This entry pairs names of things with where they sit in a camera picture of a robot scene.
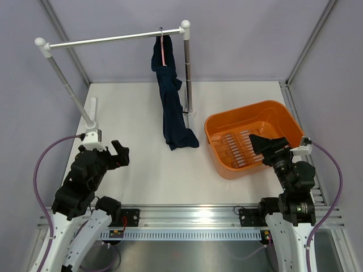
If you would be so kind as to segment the dark navy shorts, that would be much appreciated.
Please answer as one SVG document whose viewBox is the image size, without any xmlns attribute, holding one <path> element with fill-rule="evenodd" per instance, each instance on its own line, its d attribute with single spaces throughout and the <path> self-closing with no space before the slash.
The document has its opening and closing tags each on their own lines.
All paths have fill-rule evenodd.
<svg viewBox="0 0 363 272">
<path fill-rule="evenodd" d="M 199 140 L 193 131 L 186 127 L 179 90 L 182 81 L 178 79 L 172 40 L 169 35 L 164 39 L 164 57 L 167 66 L 162 65 L 160 37 L 156 38 L 151 58 L 151 70 L 155 72 L 163 109 L 163 136 L 170 150 L 177 148 L 198 148 Z"/>
</svg>

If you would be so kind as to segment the pink clothes hanger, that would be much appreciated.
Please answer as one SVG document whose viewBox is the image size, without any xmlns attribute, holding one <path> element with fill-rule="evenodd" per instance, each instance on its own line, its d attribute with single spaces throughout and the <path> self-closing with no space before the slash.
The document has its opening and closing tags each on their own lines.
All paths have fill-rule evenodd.
<svg viewBox="0 0 363 272">
<path fill-rule="evenodd" d="M 159 28 L 160 33 L 161 33 L 161 37 L 160 37 L 160 43 L 161 43 L 161 58 L 162 58 L 162 65 L 163 66 L 167 66 L 166 62 L 165 62 L 165 57 L 164 57 L 164 39 L 163 39 L 163 28 L 160 27 Z"/>
</svg>

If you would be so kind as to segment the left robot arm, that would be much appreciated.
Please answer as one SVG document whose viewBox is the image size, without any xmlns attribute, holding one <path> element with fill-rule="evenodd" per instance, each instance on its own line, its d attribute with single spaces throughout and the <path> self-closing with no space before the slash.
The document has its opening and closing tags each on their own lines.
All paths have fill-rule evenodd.
<svg viewBox="0 0 363 272">
<path fill-rule="evenodd" d="M 104 196 L 98 199 L 86 224 L 78 226 L 107 171 L 129 165 L 129 148 L 117 140 L 111 143 L 116 150 L 114 155 L 108 149 L 87 150 L 79 146 L 69 173 L 56 191 L 51 212 L 35 192 L 49 228 L 32 271 L 78 271 L 101 232 L 121 222 L 121 202 Z"/>
</svg>

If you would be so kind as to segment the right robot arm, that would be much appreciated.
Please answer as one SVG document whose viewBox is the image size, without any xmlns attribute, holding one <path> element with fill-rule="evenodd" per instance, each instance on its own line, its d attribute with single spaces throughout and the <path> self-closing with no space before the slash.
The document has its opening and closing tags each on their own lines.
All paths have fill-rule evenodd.
<svg viewBox="0 0 363 272">
<path fill-rule="evenodd" d="M 315 186 L 315 167 L 305 161 L 293 162 L 294 156 L 311 154 L 312 144 L 302 137 L 292 148 L 286 138 L 269 139 L 249 136 L 255 154 L 263 156 L 283 192 L 278 197 L 262 198 L 257 219 L 267 225 L 272 235 L 279 271 L 316 271 L 314 234 L 315 206 L 311 190 Z"/>
</svg>

